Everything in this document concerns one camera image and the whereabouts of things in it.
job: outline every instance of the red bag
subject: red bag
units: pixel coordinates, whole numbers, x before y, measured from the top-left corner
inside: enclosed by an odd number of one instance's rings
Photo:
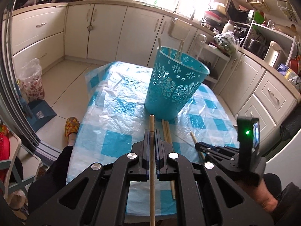
[[[9,139],[7,136],[4,136],[3,133],[0,133],[0,161],[9,160]],[[0,180],[4,182],[5,175],[8,169],[0,170]]]

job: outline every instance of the black sleeve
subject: black sleeve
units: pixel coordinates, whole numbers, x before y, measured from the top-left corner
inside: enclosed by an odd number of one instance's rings
[[[297,226],[301,222],[301,190],[292,182],[277,197],[271,214],[276,226]]]

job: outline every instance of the black pants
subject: black pants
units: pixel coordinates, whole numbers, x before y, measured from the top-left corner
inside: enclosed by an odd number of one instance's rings
[[[64,148],[58,159],[51,165],[46,174],[34,182],[28,190],[29,214],[44,204],[66,185],[69,161],[73,147]],[[275,174],[264,174],[265,184],[276,198],[281,192],[281,181]]]

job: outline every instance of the trash bin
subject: trash bin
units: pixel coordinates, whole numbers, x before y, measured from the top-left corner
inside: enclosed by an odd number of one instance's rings
[[[26,94],[28,101],[43,100],[45,91],[42,83],[40,60],[33,59],[29,61],[21,68],[20,72],[18,78],[21,81],[23,92]]]
[[[175,118],[210,73],[203,63],[186,53],[175,60],[176,53],[169,47],[157,52],[144,105],[158,119]]]

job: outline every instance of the floral slipper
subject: floral slipper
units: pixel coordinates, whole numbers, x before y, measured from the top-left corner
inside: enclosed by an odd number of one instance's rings
[[[67,140],[71,133],[78,133],[79,126],[80,123],[75,117],[68,118],[65,125],[65,136]]]

